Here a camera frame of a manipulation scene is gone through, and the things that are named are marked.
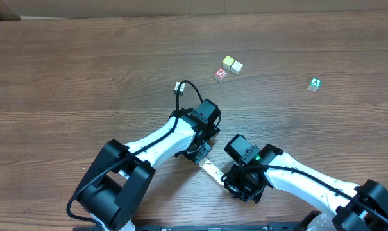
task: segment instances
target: small cube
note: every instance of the small cube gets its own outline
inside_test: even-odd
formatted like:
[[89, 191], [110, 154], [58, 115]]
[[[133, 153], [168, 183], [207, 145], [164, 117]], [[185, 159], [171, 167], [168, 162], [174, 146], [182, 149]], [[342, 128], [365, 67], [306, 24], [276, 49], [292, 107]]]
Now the small cube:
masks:
[[231, 69], [231, 66], [233, 64], [233, 61], [234, 59], [227, 56], [225, 57], [224, 61], [222, 62], [222, 67], [224, 67], [225, 69], [227, 69], [228, 71]]
[[[178, 86], [180, 85], [180, 82], [176, 82], [175, 84], [175, 89], [174, 89], [174, 94], [178, 91]], [[181, 88], [180, 88], [180, 95], [183, 96], [183, 89], [185, 88], [185, 83], [182, 83]]]
[[244, 65], [238, 61], [235, 61], [232, 66], [231, 66], [231, 72], [233, 74], [236, 74], [238, 75], [240, 73], [240, 71], [242, 70], [242, 68], [244, 67]]
[[224, 78], [226, 77], [227, 73], [224, 71], [224, 69], [219, 68], [217, 72], [215, 72], [215, 79], [219, 82], [222, 83], [224, 81]]
[[310, 81], [310, 85], [308, 87], [308, 90], [311, 90], [313, 92], [316, 92], [321, 87], [321, 80], [318, 80], [317, 78], [312, 78]]

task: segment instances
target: wire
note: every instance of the wire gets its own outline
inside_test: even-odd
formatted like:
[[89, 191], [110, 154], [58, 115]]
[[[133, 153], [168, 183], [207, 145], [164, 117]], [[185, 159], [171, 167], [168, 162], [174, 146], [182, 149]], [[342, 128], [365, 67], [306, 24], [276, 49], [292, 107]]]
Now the wire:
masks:
[[199, 147], [197, 148], [197, 150], [195, 150], [195, 151], [184, 151], [184, 152], [186, 152], [187, 154], [191, 154], [191, 153], [196, 153], [197, 151], [199, 151], [200, 149], [202, 148], [202, 142], [201, 142], [201, 144], [199, 145]]
[[282, 167], [282, 166], [271, 166], [271, 165], [259, 165], [259, 166], [246, 166], [246, 167], [240, 167], [240, 168], [237, 168], [237, 169], [233, 169], [227, 173], [225, 173], [222, 177], [221, 177], [221, 181], [222, 182], [225, 182], [226, 180], [226, 177], [229, 175], [229, 174], [232, 174], [234, 172], [239, 172], [239, 171], [244, 171], [244, 170], [248, 170], [248, 169], [260, 169], [260, 170], [264, 170], [264, 169], [280, 169], [280, 170], [285, 170], [285, 171], [290, 171], [292, 173], [299, 173], [303, 176], [306, 176], [314, 181], [316, 181], [317, 183], [321, 184], [322, 186], [328, 188], [329, 190], [333, 191], [334, 193], [338, 194], [338, 195], [341, 195], [343, 197], [345, 197], [346, 199], [348, 199], [349, 201], [357, 204], [358, 206], [362, 207], [366, 212], [368, 213], [371, 213], [372, 215], [374, 215], [375, 217], [381, 219], [383, 222], [387, 223], [388, 224], [388, 219], [383, 217], [382, 215], [380, 215], [379, 213], [375, 212], [373, 209], [371, 209], [370, 207], [368, 207], [367, 205], [363, 204], [362, 202], [360, 201], [357, 201], [355, 200], [354, 198], [352, 198], [351, 196], [347, 195], [346, 193], [342, 192], [341, 190], [339, 189], [336, 189], [334, 187], [332, 187], [331, 185], [323, 182], [322, 180], [304, 172], [304, 171], [301, 171], [299, 169], [296, 169], [296, 168], [293, 168], [293, 167]]
[[[180, 85], [178, 86], [178, 90], [177, 90], [177, 93], [176, 93], [176, 111], [178, 112], [180, 110], [180, 88], [182, 86], [182, 83], [188, 83], [189, 85], [191, 85], [196, 93], [198, 94], [198, 97], [199, 97], [199, 100], [201, 101], [201, 103], [203, 102], [202, 100], [202, 97], [201, 97], [201, 94], [199, 93], [199, 90], [195, 87], [195, 85], [193, 83], [191, 83], [190, 81], [188, 80], [183, 80]], [[127, 169], [128, 167], [128, 163], [129, 163], [129, 160], [131, 160], [133, 157], [135, 157], [136, 155], [138, 155], [139, 153], [142, 153], [143, 151], [147, 151], [147, 149], [149, 149], [150, 147], [158, 144], [159, 142], [161, 142], [163, 139], [165, 139], [166, 137], [168, 137], [168, 135], [170, 135], [171, 133], [174, 132], [175, 128], [176, 128], [176, 125], [178, 124], [178, 119], [179, 117], [176, 115], [175, 116], [175, 122], [174, 122], [174, 125], [173, 127], [163, 136], [161, 136], [160, 138], [158, 138], [157, 140], [151, 142], [150, 144], [147, 144], [146, 146], [144, 146], [143, 148], [141, 148], [140, 150], [138, 151], [135, 151], [133, 153], [131, 153], [130, 155], [128, 155], [126, 158], [118, 161], [117, 163], [114, 163], [113, 165], [111, 165], [108, 169], [106, 169], [105, 171], [103, 171], [102, 173], [100, 173], [99, 175], [97, 175], [95, 178], [93, 178], [89, 183], [87, 183], [84, 187], [82, 187], [77, 193], [73, 194], [73, 196], [71, 196], [70, 200], [67, 202], [67, 207], [65, 208], [66, 212], [67, 212], [67, 215], [70, 217], [70, 218], [74, 218], [74, 219], [77, 219], [77, 220], [80, 220], [80, 221], [89, 221], [89, 222], [93, 222], [97, 225], [100, 225], [100, 222], [95, 220], [95, 219], [92, 219], [92, 218], [88, 218], [88, 217], [83, 217], [83, 216], [78, 216], [78, 215], [75, 215], [71, 212], [71, 205], [72, 203], [74, 202], [75, 199], [77, 199], [80, 194], [88, 187], [90, 186], [92, 183], [94, 183], [97, 179], [101, 178], [102, 176], [105, 176], [107, 173], [109, 173], [110, 171], [112, 171], [113, 169], [119, 167], [121, 164], [123, 163], [126, 163], [126, 166], [125, 166], [125, 169]]]

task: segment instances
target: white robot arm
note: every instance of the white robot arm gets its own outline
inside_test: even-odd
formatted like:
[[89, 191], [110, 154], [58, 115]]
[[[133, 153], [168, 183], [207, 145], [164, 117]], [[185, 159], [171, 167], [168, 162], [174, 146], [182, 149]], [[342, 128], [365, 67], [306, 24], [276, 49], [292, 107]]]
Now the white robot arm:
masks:
[[[152, 177], [169, 157], [183, 154], [195, 164], [211, 150], [207, 140], [219, 132], [218, 106], [204, 100], [194, 109], [175, 110], [168, 122], [147, 137], [122, 145], [106, 143], [81, 180], [67, 204], [70, 217], [97, 223], [109, 231], [134, 231], [131, 218], [137, 211]], [[109, 171], [127, 178], [124, 186], [106, 174]], [[71, 214], [77, 200], [94, 219]]]
[[224, 188], [242, 201], [260, 201], [265, 186], [291, 193], [322, 214], [303, 226], [308, 231], [388, 231], [388, 191], [368, 180], [363, 186], [315, 171], [280, 148], [260, 149], [236, 135], [225, 147], [238, 165], [224, 174]]

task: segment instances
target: white cube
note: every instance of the white cube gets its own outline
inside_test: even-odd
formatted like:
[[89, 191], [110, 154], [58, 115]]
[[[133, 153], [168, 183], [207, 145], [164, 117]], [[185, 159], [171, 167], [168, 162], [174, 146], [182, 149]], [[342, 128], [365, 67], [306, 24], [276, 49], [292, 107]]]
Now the white cube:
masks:
[[231, 66], [231, 72], [233, 74], [236, 74], [238, 75], [240, 73], [240, 71], [242, 70], [242, 67], [244, 67], [244, 65], [238, 61], [235, 61], [232, 66]]
[[[174, 94], [178, 91], [178, 86], [180, 85], [180, 82], [175, 83], [175, 89], [174, 89]], [[180, 88], [180, 95], [183, 96], [183, 89], [185, 88], [185, 83], [182, 83], [181, 88]]]
[[218, 71], [215, 72], [215, 79], [219, 82], [222, 83], [226, 77], [227, 73], [224, 71], [224, 69], [219, 68]]
[[317, 78], [312, 78], [310, 81], [310, 85], [308, 87], [308, 90], [316, 92], [321, 87], [321, 82], [322, 82], [322, 80], [319, 80]]

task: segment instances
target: black connector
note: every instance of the black connector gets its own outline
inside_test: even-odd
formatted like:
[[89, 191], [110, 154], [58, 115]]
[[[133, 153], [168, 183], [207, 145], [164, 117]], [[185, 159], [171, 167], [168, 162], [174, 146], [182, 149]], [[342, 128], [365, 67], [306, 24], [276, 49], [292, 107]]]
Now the black connector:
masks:
[[224, 179], [224, 188], [242, 201], [260, 201], [266, 186], [273, 187], [262, 170], [238, 171], [240, 167], [261, 166], [269, 164], [283, 151], [280, 148], [267, 144], [260, 149], [249, 143], [243, 135], [237, 134], [224, 148], [238, 165], [234, 164]]
[[171, 116], [181, 117], [196, 132], [191, 145], [185, 151], [175, 154], [175, 157], [183, 154], [187, 159], [198, 164], [211, 151], [211, 146], [207, 144], [207, 140], [221, 131], [214, 124], [220, 115], [221, 111], [218, 106], [209, 99], [205, 99], [196, 110], [190, 109], [173, 112]]
[[[129, 155], [128, 147], [115, 139], [106, 143], [77, 186], [76, 193], [113, 162], [128, 158]], [[98, 217], [113, 231], [120, 230], [133, 217], [155, 174], [155, 169], [148, 161], [141, 161], [135, 156], [113, 172], [119, 170], [130, 175], [124, 186], [104, 175], [94, 180], [77, 198], [87, 212]]]
[[[362, 186], [355, 188], [357, 194], [353, 198], [362, 201], [377, 213], [388, 219], [388, 190], [378, 182], [367, 180]], [[337, 215], [332, 219], [338, 231], [388, 231], [388, 224], [367, 213], [361, 217], [364, 208], [350, 201], [345, 207], [336, 209]]]

